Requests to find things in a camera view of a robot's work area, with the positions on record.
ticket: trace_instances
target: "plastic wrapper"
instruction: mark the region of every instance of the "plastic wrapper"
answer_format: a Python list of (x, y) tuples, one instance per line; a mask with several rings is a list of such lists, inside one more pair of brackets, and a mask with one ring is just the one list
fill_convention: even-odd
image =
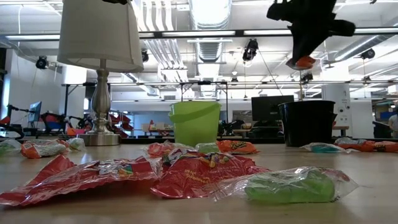
[(256, 147), (250, 142), (244, 141), (218, 141), (217, 146), (221, 152), (230, 154), (256, 154), (258, 153)]
[(21, 146), (21, 154), (29, 159), (39, 159), (41, 157), (66, 155), (69, 150), (69, 143), (62, 140), (32, 140), (26, 141)]
[(201, 153), (220, 152), (217, 143), (199, 143), (195, 146), (195, 149)]
[(76, 165), (59, 155), (25, 186), (0, 194), (0, 204), (24, 206), (116, 181), (157, 179), (159, 171), (160, 160), (148, 161), (143, 157)]
[(164, 158), (164, 174), (151, 188), (155, 195), (167, 198), (207, 197), (206, 184), (269, 171), (253, 160), (223, 153), (200, 153), (176, 149)]
[(0, 142), (0, 156), (18, 154), (21, 151), (21, 144), (13, 139)]
[(335, 202), (357, 187), (340, 170), (299, 167), (224, 180), (204, 189), (215, 201), (241, 197), (278, 204)]
[(81, 138), (73, 138), (67, 140), (69, 144), (69, 149), (72, 151), (86, 151), (85, 142)]
[(326, 144), (319, 142), (313, 142), (311, 144), (302, 146), (301, 148), (315, 153), (339, 153), (339, 152), (351, 153), (353, 151), (359, 152), (354, 149), (343, 149), (342, 147), (335, 146), (333, 144)]
[(189, 149), (195, 150), (195, 148), (191, 146), (186, 146), (180, 143), (171, 143), (169, 141), (165, 141), (164, 143), (153, 143), (146, 146), (143, 150), (145, 155), (149, 158), (162, 158), (167, 156), (174, 149)]
[(398, 142), (390, 141), (374, 142), (363, 139), (339, 138), (335, 141), (335, 145), (343, 149), (355, 149), (361, 152), (398, 152)]

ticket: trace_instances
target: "green bucket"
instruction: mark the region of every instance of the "green bucket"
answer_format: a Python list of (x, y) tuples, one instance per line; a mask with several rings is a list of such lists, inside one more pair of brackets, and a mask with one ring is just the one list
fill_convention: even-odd
[(221, 105), (214, 102), (181, 102), (171, 105), (175, 142), (195, 147), (216, 142)]

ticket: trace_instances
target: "computer monitor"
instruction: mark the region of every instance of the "computer monitor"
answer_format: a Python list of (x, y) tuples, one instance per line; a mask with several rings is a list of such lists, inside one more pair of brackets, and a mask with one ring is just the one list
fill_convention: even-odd
[(261, 96), (251, 98), (253, 121), (280, 120), (278, 105), (294, 102), (294, 96)]
[(30, 105), (28, 122), (37, 122), (40, 119), (40, 110), (42, 109), (42, 102), (37, 102)]

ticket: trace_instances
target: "black trash can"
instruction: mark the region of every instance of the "black trash can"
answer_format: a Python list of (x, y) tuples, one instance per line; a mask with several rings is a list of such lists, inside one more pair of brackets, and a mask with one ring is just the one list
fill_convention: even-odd
[(279, 105), (286, 146), (301, 147), (311, 142), (331, 142), (336, 114), (335, 102), (297, 101)]

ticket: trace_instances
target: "ceiling light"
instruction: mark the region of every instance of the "ceiling light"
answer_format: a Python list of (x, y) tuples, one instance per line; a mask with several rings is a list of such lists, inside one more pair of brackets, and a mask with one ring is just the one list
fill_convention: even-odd
[(212, 31), (183, 31), (183, 32), (164, 32), (164, 37), (219, 37), (219, 36), (234, 36), (234, 30), (212, 30)]
[(195, 43), (232, 43), (232, 39), (218, 39), (218, 40), (196, 39), (196, 40), (187, 40), (187, 43), (189, 43), (189, 44), (195, 44)]
[(397, 34), (398, 27), (380, 27), (380, 28), (356, 28), (355, 34), (368, 34), (375, 33), (378, 34)]
[(47, 34), (47, 35), (6, 35), (6, 39), (10, 41), (48, 41), (48, 40), (53, 40), (53, 41), (58, 41), (60, 40), (60, 35), (59, 34)]
[(274, 30), (245, 30), (243, 35), (259, 36), (259, 35), (292, 35), (289, 29), (274, 29)]

